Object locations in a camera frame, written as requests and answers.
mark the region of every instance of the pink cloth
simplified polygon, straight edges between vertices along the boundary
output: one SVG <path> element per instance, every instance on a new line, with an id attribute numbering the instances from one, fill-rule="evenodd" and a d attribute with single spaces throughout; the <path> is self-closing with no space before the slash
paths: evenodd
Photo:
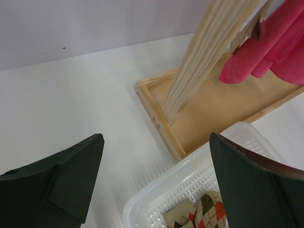
<path id="1" fill-rule="evenodd" d="M 248 39 L 226 62 L 220 81 L 240 83 L 271 69 L 284 81 L 304 84 L 304 0 L 286 0 L 263 23 L 263 39 Z"/>

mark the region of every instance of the black plastic piece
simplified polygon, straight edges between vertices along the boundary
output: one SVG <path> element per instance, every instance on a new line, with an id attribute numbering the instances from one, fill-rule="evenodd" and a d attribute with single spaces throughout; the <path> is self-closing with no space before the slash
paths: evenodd
<path id="1" fill-rule="evenodd" d="M 0 176 L 0 228 L 79 228 L 85 223 L 103 153 L 95 134 Z"/>
<path id="2" fill-rule="evenodd" d="M 215 133 L 210 149 L 230 228 L 304 227 L 304 171 Z"/>

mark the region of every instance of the white container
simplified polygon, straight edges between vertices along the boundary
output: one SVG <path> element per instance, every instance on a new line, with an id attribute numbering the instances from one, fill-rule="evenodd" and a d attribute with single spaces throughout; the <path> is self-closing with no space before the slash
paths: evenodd
<path id="1" fill-rule="evenodd" d="M 221 135 L 285 164 L 270 142 L 249 123 L 238 122 Z M 197 205 L 201 194 L 207 190 L 219 191 L 209 142 L 134 195 L 124 207 L 123 224 L 125 228 L 165 228 L 164 212 L 186 198 Z"/>

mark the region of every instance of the gray wall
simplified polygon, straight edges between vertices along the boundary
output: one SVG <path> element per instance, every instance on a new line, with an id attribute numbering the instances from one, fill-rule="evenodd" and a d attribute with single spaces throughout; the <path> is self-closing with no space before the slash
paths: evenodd
<path id="1" fill-rule="evenodd" d="M 2 0 L 0 71 L 191 33 L 208 1 Z"/>

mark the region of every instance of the wooden frame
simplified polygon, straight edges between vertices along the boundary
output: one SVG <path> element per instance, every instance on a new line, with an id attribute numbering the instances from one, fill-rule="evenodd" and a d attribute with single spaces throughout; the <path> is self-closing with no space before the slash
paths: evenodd
<path id="1" fill-rule="evenodd" d="M 218 80 L 230 57 L 229 44 L 259 2 L 210 1 L 180 67 L 137 83 L 139 98 L 177 160 L 207 142 L 211 132 L 246 119 L 252 122 L 303 92 L 271 71 L 241 84 Z"/>

